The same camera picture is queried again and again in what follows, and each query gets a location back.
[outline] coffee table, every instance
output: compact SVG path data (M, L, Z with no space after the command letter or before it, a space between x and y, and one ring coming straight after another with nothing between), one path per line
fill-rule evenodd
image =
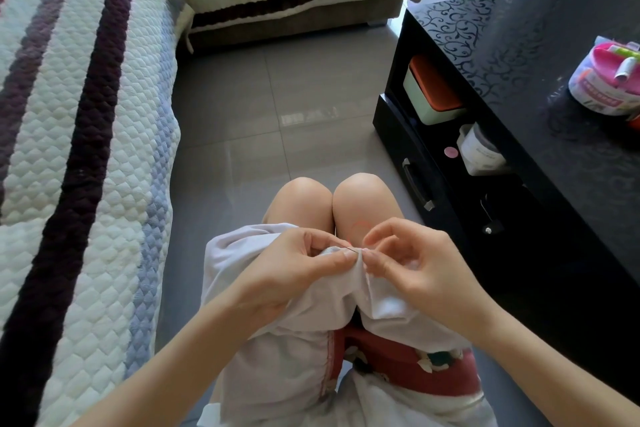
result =
M640 133L566 88L597 35L640 41L640 0L410 3L374 126L424 222L449 232L483 286L638 401L640 368L612 367L609 352L634 343L640 313ZM403 81L420 53L466 116L417 119ZM472 177L444 154L474 121L514 174Z

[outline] forearm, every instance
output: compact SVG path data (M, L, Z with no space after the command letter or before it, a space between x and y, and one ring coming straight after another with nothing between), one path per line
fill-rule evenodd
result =
M178 425L256 329L255 311L225 291L73 427Z
M631 427L640 407L551 348L500 309L478 346L507 371L555 427Z

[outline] floor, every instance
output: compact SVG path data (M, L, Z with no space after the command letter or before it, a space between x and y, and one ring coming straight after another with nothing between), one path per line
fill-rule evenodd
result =
M400 26L401 19L391 19L387 26L267 42L181 65L173 109L182 140L157 348L200 305L207 241L260 222L292 178L308 176L333 190L354 172L373 172L406 217L419 221L371 123ZM502 427L548 425L498 365L481 352L477 358ZM195 425L209 395L184 425Z

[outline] pink round object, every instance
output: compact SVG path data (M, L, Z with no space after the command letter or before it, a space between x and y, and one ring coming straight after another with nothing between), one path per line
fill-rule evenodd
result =
M449 158L455 159L457 156L460 155L460 152L458 152L458 149L456 149L455 147L446 147L444 149L444 155L446 155Z

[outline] person's right hand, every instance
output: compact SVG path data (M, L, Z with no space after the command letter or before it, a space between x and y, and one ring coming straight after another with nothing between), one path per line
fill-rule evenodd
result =
M477 343L500 306L484 291L449 235L391 218L363 239L365 269L391 282L406 301ZM417 263L407 268L406 264Z

